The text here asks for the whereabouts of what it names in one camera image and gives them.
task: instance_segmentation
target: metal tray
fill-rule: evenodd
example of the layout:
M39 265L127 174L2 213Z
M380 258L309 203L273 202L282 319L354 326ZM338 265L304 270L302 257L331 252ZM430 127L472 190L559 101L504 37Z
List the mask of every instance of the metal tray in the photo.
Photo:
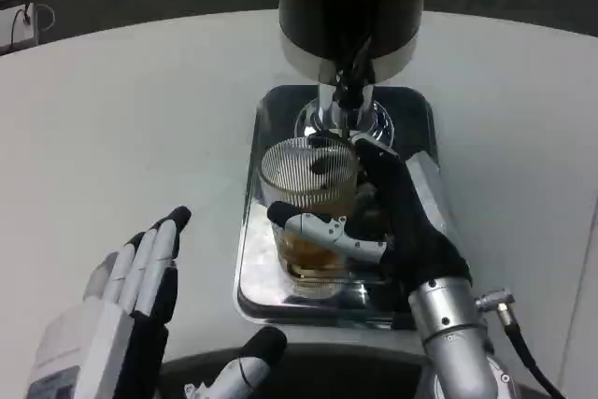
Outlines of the metal tray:
M278 259L257 168L267 149L293 137L296 118L317 94L317 86L279 86L258 107L235 272L238 309L258 322L411 329L406 298L375 267L332 276ZM426 150L437 159L432 110L421 94L376 87L373 98L392 118L395 151L407 159Z

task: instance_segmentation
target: robotic arm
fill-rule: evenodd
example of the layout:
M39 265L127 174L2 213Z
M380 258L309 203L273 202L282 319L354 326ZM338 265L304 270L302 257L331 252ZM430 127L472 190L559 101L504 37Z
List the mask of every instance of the robotic arm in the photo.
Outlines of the robotic arm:
M318 145L317 135L313 142ZM350 218L333 220L284 203L269 207L268 218L341 255L392 269L408 296L430 362L418 398L518 397L511 377L492 354L481 317L488 311L499 314L516 351L524 355L522 360L547 392L563 398L525 347L510 308L512 295L501 291L477 300L472 295L469 266L457 250L459 237L451 226L438 167L430 156L421 152L404 162L367 135L357 134L351 143L389 216L390 229L385 236L377 241L361 240L347 234ZM325 173L326 162L315 162L312 170Z

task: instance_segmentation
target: power cord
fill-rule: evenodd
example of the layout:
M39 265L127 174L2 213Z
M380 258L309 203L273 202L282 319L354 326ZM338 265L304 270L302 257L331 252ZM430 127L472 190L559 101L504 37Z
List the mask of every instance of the power cord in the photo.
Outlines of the power cord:
M12 18L12 25L10 27L10 45L8 46L7 51L3 53L3 55L8 55L13 51L15 45L15 25L17 24L17 18L19 18L19 13L23 13L23 17L25 16L25 11L22 8L19 8L15 13L15 17Z
M530 371L537 382L546 390L552 399L565 399L565 396L548 380L542 370L538 367L534 356L525 343L521 328L515 319L515 314L508 304L500 304L497 309L498 316L505 329L505 334L513 345L523 365Z

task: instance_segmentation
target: white tabletop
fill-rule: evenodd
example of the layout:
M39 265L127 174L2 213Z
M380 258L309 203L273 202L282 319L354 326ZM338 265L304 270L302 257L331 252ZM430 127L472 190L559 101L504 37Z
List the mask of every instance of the white tabletop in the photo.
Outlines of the white tabletop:
M513 288L554 379L598 188L596 67L590 37L426 13L414 61L387 83L432 103L476 292ZM193 217L166 359L254 332L233 304L254 113L271 88L301 83L282 55L276 11L146 23L0 58L5 397L21 397L45 325L80 300L95 265L178 205ZM291 341L420 351L407 332L285 331Z

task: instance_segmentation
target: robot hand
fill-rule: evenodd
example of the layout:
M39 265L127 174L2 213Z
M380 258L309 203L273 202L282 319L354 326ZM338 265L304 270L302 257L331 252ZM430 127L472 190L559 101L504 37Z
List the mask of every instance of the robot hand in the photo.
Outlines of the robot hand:
M285 203L268 208L273 223L346 257L389 266L408 296L416 327L430 361L431 375L421 383L418 398L504 399L518 397L511 377L492 355L481 312L496 311L509 339L551 397L563 396L544 377L521 337L507 292L476 300L469 266L460 255L460 239L452 226L442 193L439 169L425 152L407 161L369 135L350 141L325 133L311 137L318 147L330 138L353 146L364 179L377 189L388 226L375 240L362 240L348 226L352 217L333 219ZM326 157L311 166L325 176L332 169Z
M46 328L26 399L153 397L190 217L176 208L93 271L83 303Z

